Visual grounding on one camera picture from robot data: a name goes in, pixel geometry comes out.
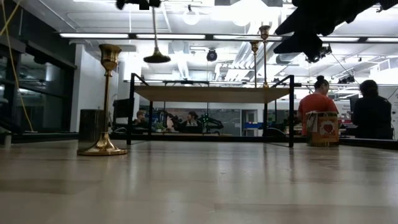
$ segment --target black jacket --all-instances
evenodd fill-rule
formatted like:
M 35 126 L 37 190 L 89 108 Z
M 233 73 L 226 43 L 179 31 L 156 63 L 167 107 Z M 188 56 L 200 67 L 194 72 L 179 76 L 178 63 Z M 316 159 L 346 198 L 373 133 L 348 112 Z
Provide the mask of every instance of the black jacket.
M 381 96 L 356 100 L 352 120 L 357 138 L 392 139 L 391 103 Z
M 196 121 L 184 121 L 182 122 L 179 127 L 178 130 L 176 131 L 180 131 L 182 133 L 197 133 L 200 134 L 203 132 L 203 125 L 200 121 L 196 120 Z

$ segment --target table surface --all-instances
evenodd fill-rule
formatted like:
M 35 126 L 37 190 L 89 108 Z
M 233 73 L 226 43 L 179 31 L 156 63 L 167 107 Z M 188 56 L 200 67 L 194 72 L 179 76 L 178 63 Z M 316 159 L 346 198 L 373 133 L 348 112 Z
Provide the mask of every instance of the table surface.
M 76 141 L 0 149 L 1 223 L 398 220 L 395 151 L 237 142 L 113 143 L 129 154 L 77 156 Z
M 135 86 L 149 101 L 209 103 L 269 103 L 289 94 L 288 88 Z

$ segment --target desk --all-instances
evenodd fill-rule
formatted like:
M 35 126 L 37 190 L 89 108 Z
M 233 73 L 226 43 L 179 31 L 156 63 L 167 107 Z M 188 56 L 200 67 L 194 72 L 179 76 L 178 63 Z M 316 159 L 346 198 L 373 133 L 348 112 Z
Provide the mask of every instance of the desk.
M 270 103 L 289 94 L 288 88 L 135 86 L 149 101 L 202 103 Z

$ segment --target window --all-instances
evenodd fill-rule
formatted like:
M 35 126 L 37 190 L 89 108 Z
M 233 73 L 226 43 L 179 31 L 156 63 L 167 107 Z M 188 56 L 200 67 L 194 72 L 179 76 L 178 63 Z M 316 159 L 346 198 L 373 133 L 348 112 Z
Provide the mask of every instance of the window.
M 16 123 L 24 131 L 30 131 L 29 123 L 22 107 L 21 97 L 24 100 L 27 115 L 32 123 L 34 131 L 54 132 L 67 131 L 66 122 L 63 119 L 67 114 L 63 111 L 64 99 L 20 89 L 17 97 L 15 118 Z
M 64 95 L 67 74 L 51 63 L 45 62 L 29 54 L 21 55 L 19 82 L 51 94 Z

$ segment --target woman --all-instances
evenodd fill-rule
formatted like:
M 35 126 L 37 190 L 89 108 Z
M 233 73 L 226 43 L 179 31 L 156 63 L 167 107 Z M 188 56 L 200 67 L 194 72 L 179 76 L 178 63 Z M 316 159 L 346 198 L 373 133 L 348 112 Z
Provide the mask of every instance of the woman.
M 180 125 L 181 131 L 184 133 L 202 133 L 203 126 L 197 119 L 198 115 L 194 111 L 190 111 L 187 120 Z
M 363 98 L 356 100 L 353 123 L 356 138 L 392 139 L 391 103 L 379 96 L 375 81 L 366 80 L 359 86 Z
M 317 112 L 338 112 L 335 103 L 327 96 L 329 92 L 329 82 L 323 75 L 317 77 L 314 84 L 315 92 L 304 97 L 298 106 L 297 116 L 302 120 L 302 135 L 307 135 L 307 120 L 305 114 L 311 111 Z

